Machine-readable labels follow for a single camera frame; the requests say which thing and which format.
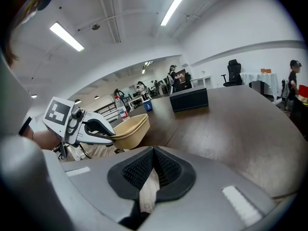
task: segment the black box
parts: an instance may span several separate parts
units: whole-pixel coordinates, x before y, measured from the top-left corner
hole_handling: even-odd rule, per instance
[[[207,90],[203,86],[175,92],[170,96],[174,112],[208,106]]]

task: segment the white cloth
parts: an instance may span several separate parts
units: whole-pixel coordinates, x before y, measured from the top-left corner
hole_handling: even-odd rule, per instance
[[[141,95],[144,95],[145,94],[145,88],[144,88],[144,85],[137,85],[139,86],[139,88],[137,89],[138,92],[141,94]]]
[[[163,93],[163,87],[162,87],[162,85],[159,85],[158,90],[159,90],[159,95],[160,95],[160,96],[163,96],[164,93]]]
[[[67,147],[68,151],[70,154],[73,156],[75,161],[80,161],[81,159],[84,159],[86,155],[82,152],[80,147],[73,147],[73,146],[68,146]]]
[[[278,79],[277,79],[276,73],[262,74],[262,73],[242,72],[240,73],[240,75],[241,75],[242,81],[246,85],[248,85],[250,82],[258,81],[258,80],[268,84],[271,90],[271,93],[274,97],[274,101],[277,100],[279,87],[278,87]]]

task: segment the white tablecloth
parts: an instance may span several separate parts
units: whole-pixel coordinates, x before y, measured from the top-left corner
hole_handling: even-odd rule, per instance
[[[262,81],[269,85],[269,88],[271,90],[271,93],[274,97],[274,100],[277,100],[277,95],[279,91],[278,87],[278,79],[277,74],[262,74],[262,73],[248,73],[248,72],[242,72],[240,73],[242,81],[244,84],[248,85],[252,81]]]

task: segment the black office chair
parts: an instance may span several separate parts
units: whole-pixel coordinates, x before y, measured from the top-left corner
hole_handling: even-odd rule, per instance
[[[192,88],[192,84],[191,84],[191,75],[189,73],[185,73],[185,90]]]
[[[236,59],[229,61],[229,81],[226,81],[226,75],[221,75],[225,79],[225,83],[223,84],[225,87],[240,86],[242,84],[240,76],[241,68],[241,64],[239,64]]]

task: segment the tabletop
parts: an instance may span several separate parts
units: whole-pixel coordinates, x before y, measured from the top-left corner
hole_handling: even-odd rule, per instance
[[[246,85],[207,93],[208,107],[176,113],[169,97],[152,100],[151,127],[137,147],[160,145],[217,160],[274,198],[296,192],[306,174],[308,144],[292,121]],[[141,106],[129,115],[144,113]]]
[[[276,75],[277,73],[240,72],[240,75]]]

